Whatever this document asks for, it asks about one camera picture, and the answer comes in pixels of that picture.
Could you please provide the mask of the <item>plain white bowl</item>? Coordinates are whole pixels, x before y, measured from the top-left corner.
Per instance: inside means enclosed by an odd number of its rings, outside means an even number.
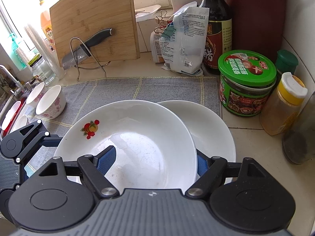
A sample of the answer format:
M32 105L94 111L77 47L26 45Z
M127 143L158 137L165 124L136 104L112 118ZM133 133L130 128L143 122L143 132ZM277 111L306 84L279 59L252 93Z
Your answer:
M16 101L5 115L1 125L1 133L4 136L28 124L27 116L23 115L20 119L18 119L22 105L23 103L21 101Z

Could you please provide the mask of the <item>pink floral white bowl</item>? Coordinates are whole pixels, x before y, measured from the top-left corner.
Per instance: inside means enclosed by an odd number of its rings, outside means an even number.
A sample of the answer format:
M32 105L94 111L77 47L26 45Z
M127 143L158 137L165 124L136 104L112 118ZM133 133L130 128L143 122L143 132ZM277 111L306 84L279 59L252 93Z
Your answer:
M36 107L36 114L46 119L57 118L66 107L66 97L60 85L51 87L40 99Z

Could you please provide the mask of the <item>white fruit-print plate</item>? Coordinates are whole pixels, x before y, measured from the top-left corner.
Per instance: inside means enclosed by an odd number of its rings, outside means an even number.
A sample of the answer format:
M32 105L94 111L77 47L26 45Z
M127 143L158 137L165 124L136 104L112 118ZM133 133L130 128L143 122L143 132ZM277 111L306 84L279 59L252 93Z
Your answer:
M109 146L116 149L116 159L105 177L119 191L186 191L196 181L192 135L175 113L160 104L124 100L103 105L68 130L55 154L74 161L97 155Z

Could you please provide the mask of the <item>steel sink faucet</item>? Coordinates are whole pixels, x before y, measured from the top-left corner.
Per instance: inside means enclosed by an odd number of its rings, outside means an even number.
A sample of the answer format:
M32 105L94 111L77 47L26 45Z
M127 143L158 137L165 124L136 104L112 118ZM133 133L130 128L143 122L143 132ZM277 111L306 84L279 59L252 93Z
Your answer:
M15 87L11 90L11 92L15 96L21 96L24 93L30 93L32 91L32 86L29 82L21 83L17 80L14 75L10 73L10 71L4 66L0 65L1 73L7 76L15 85Z

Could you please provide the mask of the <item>grey checked dish mat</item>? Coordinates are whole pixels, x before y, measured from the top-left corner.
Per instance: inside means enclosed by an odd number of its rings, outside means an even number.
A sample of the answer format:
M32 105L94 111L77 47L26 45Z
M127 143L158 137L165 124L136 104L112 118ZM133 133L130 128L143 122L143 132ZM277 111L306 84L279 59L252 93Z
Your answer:
M27 107L29 122L41 119L51 134L64 136L83 116L108 103L121 100L162 102L185 100L201 104L221 114L218 83L212 77L127 77L90 80L62 87L66 107L55 119L47 119Z

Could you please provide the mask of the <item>glass jar with label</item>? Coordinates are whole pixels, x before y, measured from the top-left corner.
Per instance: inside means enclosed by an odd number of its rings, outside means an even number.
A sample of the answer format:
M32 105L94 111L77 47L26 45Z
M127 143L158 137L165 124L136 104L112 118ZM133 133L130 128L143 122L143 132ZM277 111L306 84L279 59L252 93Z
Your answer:
M32 75L39 81L44 82L45 85L50 85L56 75L50 68L49 64L43 59L43 57L37 53L29 62L28 65L31 68Z

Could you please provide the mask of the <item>stack of clear cups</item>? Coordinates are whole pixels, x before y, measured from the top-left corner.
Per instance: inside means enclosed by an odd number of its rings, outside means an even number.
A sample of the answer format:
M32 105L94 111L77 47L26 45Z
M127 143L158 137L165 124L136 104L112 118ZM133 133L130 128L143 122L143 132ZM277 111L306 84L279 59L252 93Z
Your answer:
M27 35L35 45L36 49L48 63L52 71L56 74L59 80L65 77L66 71L60 67L56 50L51 50L50 45L39 35L39 33L31 25L24 27Z

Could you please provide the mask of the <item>dark glass bottle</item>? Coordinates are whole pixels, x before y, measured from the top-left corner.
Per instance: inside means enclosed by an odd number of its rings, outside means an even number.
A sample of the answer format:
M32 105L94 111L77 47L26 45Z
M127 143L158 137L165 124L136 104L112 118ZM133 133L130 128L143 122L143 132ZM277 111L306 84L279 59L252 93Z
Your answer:
M283 136L283 152L293 164L314 158L314 93L297 120Z

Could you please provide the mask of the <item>yellow-cap spice bottle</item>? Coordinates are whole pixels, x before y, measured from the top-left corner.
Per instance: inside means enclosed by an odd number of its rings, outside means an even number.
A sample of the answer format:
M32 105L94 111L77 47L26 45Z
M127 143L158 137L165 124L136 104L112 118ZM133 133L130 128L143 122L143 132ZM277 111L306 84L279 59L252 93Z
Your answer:
M290 72L283 73L260 113L260 124L271 136L283 133L296 119L307 96L304 83Z

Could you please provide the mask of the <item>green-lid sauce jar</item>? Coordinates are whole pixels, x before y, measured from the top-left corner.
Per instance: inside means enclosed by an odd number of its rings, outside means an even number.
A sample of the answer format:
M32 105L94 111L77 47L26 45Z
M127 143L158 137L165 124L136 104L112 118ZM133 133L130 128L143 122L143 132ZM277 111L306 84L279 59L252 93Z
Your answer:
M223 107L242 117L259 114L276 82L274 63L257 52L232 50L220 56L218 69Z

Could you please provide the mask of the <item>white seasoning bag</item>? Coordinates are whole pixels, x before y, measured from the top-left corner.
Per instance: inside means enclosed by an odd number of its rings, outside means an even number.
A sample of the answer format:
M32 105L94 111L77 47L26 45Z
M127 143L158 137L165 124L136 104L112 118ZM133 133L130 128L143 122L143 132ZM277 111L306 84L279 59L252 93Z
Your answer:
M197 2L190 2L172 17L176 29L170 38L160 37L160 47L164 59L163 69L198 77L203 75L201 68L206 45L209 9L198 7Z

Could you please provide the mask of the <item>orange oil bottle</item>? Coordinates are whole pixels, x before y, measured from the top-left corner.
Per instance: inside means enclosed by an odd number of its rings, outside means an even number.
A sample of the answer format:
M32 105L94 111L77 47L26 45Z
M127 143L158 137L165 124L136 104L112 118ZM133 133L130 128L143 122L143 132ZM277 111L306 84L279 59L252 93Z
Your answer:
M55 46L55 41L53 39L49 3L46 0L42 0L40 1L40 6L41 6L41 29L44 32L49 42L49 45L52 47L53 50L55 50L56 46Z

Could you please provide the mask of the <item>dark soy sauce bottle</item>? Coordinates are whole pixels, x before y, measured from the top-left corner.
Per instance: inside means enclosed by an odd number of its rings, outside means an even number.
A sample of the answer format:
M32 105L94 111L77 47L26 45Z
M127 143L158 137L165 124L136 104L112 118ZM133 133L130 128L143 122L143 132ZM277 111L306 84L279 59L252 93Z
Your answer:
M218 59L232 48L232 12L225 0L202 0L209 9L203 64L207 72L219 75Z

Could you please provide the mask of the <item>green-cap dark bottle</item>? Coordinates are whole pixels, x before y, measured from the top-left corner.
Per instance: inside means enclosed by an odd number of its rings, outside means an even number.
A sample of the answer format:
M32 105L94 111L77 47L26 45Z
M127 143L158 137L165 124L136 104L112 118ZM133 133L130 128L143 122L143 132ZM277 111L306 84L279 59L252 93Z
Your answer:
M275 86L277 86L281 80L282 74L290 72L292 75L295 74L295 70L298 66L297 57L288 50L277 51L277 59L275 67L277 69L277 80Z

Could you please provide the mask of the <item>red-white seasoning bag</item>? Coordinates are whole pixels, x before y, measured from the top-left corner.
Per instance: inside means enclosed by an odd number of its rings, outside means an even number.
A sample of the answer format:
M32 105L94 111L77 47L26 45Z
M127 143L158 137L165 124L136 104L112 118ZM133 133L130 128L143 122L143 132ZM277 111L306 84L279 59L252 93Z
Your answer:
M164 59L162 57L162 50L160 47L160 34L157 34L154 31L151 33L150 46L153 61L155 63L164 63Z

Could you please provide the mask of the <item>teal binder clip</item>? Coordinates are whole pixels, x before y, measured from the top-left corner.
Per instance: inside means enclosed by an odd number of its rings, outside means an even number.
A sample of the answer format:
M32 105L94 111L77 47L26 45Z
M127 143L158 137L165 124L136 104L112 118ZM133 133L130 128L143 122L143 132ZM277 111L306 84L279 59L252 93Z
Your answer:
M175 33L176 29L173 25L167 26L162 32L161 36L164 38L170 38Z

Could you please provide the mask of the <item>bamboo cutting board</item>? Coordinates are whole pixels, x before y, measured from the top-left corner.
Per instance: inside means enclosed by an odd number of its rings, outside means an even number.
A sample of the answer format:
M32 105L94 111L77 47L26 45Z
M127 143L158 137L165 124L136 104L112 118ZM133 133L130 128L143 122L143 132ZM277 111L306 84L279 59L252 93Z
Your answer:
M133 0L60 0L50 17L59 60L106 28L114 30L113 36L91 49L100 62L140 57Z

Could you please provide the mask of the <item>black-handled kitchen knife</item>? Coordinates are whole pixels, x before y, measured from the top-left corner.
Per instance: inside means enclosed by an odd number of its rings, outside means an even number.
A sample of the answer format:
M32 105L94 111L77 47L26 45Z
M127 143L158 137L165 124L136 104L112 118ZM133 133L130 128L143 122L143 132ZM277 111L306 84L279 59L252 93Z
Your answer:
M62 67L65 70L70 69L70 67L78 65L87 58L92 57L90 53L90 48L93 46L97 46L106 38L113 36L113 34L113 28L106 28L92 35L83 44L80 44L76 49L70 51L62 58Z

